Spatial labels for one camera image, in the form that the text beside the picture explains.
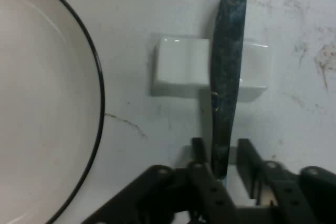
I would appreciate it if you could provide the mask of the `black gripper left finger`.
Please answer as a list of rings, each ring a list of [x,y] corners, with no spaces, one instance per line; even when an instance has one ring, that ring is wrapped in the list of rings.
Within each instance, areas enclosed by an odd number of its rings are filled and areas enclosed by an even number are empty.
[[[84,223],[172,223],[187,211],[190,223],[237,223],[236,207],[207,162],[201,138],[184,168],[154,165],[108,200]]]

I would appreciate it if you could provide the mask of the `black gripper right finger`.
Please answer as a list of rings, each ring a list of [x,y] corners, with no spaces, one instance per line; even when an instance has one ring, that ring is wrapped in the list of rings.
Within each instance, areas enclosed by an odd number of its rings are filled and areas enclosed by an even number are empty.
[[[260,157],[249,139],[237,146],[237,170],[256,201],[237,209],[241,223],[335,223],[335,174],[308,166],[298,174]]]

